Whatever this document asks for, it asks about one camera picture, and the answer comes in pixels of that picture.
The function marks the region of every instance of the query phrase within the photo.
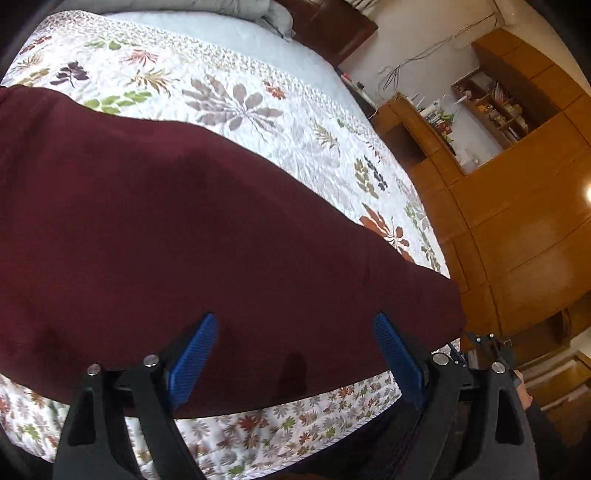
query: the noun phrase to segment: maroon towel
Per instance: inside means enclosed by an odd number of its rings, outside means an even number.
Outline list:
[[[380,310],[429,349],[465,321],[453,282],[219,135],[0,89],[12,380],[69,402],[89,364],[135,365],[215,312],[219,341],[180,415],[261,408],[385,371]]]

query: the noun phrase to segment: metal screw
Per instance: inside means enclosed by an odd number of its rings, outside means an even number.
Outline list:
[[[158,355],[148,355],[144,358],[144,365],[146,367],[155,367],[160,362]]]
[[[447,365],[449,363],[449,357],[445,353],[436,353],[433,355],[433,361],[437,365]]]
[[[491,365],[491,368],[493,370],[493,372],[498,373],[498,374],[504,374],[505,373],[505,365],[503,365],[501,362],[495,362]]]
[[[97,373],[100,372],[100,365],[99,364],[92,364],[88,369],[86,369],[86,373],[89,374],[91,377],[94,377]]]

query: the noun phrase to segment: cable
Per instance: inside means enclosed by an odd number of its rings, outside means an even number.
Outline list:
[[[382,80],[380,80],[380,82],[378,83],[378,91],[377,94],[379,95],[379,97],[382,100],[385,100],[384,97],[382,97],[382,95],[380,94],[381,90],[386,90],[390,85],[392,85],[392,88],[396,91],[398,90],[398,84],[400,82],[400,70],[402,69],[402,67],[404,67],[406,64],[411,63],[412,61],[417,61],[417,60],[422,60],[422,59],[426,59],[428,56],[434,54],[437,50],[439,50],[442,46],[446,45],[447,43],[453,41],[458,35],[463,34],[464,32],[466,32],[467,30],[470,30],[471,28],[480,25],[482,22],[488,20],[491,17],[496,17],[496,14],[491,13],[490,15],[488,15],[487,17],[483,18],[482,20],[479,20],[478,22],[475,22],[473,24],[467,25],[464,28],[462,28],[461,30],[457,31],[456,33],[454,33],[453,35],[444,38],[443,40],[438,41],[437,43],[434,43],[433,45],[431,45],[430,47],[426,48],[425,50],[423,50],[422,52],[419,52],[417,55],[415,55],[414,57],[410,58],[410,59],[406,59],[404,60],[402,63],[398,64],[397,67],[391,67],[391,66],[386,66],[384,67],[382,70],[380,70],[378,72],[378,75],[383,74],[385,71],[387,71],[388,69],[390,69],[390,72],[384,76],[382,78]]]

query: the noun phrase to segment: quilted bedspread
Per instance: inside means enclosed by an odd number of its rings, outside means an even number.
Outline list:
[[[110,115],[208,128],[273,162],[406,260],[449,276],[412,183],[369,124],[268,64],[75,11],[39,25],[2,84],[54,89]],[[177,424],[209,478],[256,478],[346,436],[399,396],[385,372],[316,397]],[[0,375],[2,427],[29,452],[54,459],[67,409]],[[143,475],[157,478],[137,419],[127,422]]]

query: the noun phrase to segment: white wall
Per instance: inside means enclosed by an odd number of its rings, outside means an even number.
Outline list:
[[[562,67],[591,94],[568,48],[550,24],[525,0],[512,0],[517,23],[507,30],[521,37]],[[391,98],[395,90],[379,87],[385,66],[395,67],[434,43],[493,13],[490,0],[382,0],[371,15],[378,30],[351,55],[341,69],[365,89],[378,105]],[[402,67],[398,90],[408,97],[425,95],[423,105],[451,93],[450,85],[478,68],[470,43],[495,28],[496,18],[462,33],[426,59]],[[501,152],[498,143],[464,107],[453,126],[457,146],[481,163]]]
[[[392,87],[385,92],[378,90],[383,67],[395,67],[491,13],[489,0],[382,0],[372,14],[377,32],[341,68],[382,104],[395,93]],[[476,55],[466,44],[494,25],[495,18],[490,18],[430,57],[404,66],[398,90],[407,96],[426,95],[425,105],[449,93],[452,83],[478,67]]]

